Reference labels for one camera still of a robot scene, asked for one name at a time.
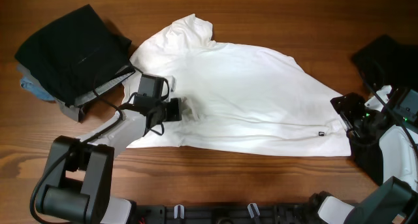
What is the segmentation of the white t-shirt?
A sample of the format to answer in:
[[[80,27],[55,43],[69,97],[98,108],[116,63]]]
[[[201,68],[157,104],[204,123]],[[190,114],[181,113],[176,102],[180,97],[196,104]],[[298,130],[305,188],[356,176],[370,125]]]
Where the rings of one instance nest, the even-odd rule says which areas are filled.
[[[131,56],[145,73],[176,82],[182,119],[132,148],[193,146],[273,156],[348,156],[338,93],[296,61],[260,46],[216,42],[212,24],[191,14],[145,40]]]

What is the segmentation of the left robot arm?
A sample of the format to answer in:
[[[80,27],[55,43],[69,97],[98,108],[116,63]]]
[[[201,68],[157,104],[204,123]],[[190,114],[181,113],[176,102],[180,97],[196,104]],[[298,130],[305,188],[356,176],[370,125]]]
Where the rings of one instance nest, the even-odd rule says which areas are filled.
[[[113,118],[82,138],[57,137],[29,201],[32,217],[39,223],[42,215],[60,223],[132,223],[136,203],[110,194],[114,159],[148,133],[163,135],[155,126],[181,120],[181,100],[170,96],[175,87],[172,76],[140,74],[137,91]]]

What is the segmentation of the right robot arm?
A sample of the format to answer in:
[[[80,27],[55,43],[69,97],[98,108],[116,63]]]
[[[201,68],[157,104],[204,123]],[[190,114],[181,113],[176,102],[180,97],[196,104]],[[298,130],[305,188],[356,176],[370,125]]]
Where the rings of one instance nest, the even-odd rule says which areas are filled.
[[[322,223],[417,222],[417,92],[401,88],[374,94],[380,110],[356,93],[331,99],[347,126],[351,154],[378,188],[358,204],[326,192],[312,204]]]

